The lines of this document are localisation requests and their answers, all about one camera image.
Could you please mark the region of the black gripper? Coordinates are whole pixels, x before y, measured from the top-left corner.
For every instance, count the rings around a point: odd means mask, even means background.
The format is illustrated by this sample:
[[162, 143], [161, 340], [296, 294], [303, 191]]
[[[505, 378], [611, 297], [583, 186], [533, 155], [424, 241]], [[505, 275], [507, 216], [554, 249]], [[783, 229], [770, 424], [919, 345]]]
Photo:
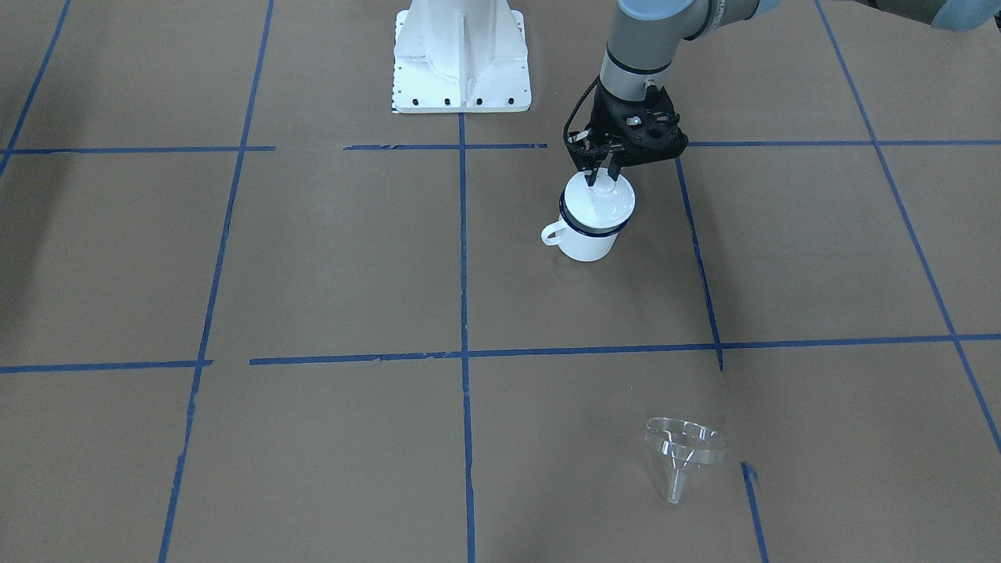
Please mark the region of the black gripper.
[[618, 181], [622, 169], [626, 166], [626, 154], [623, 151], [621, 135], [616, 132], [614, 124], [608, 118], [607, 108], [603, 107], [604, 97], [601, 89], [594, 94], [591, 115], [581, 131], [569, 131], [569, 156], [576, 169], [585, 174], [589, 188], [593, 188], [597, 180], [597, 172], [601, 164], [608, 158], [608, 176], [612, 181]]

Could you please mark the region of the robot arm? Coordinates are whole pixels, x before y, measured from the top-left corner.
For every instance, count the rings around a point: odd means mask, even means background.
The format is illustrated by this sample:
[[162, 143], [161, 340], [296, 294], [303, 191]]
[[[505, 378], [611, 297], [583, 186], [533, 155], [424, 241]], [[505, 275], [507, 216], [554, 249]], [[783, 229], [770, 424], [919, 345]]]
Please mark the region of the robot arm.
[[580, 97], [591, 102], [581, 131], [562, 141], [587, 185], [604, 172], [674, 160], [689, 146], [666, 78], [680, 43], [753, 20], [775, 1], [619, 1], [600, 72]]

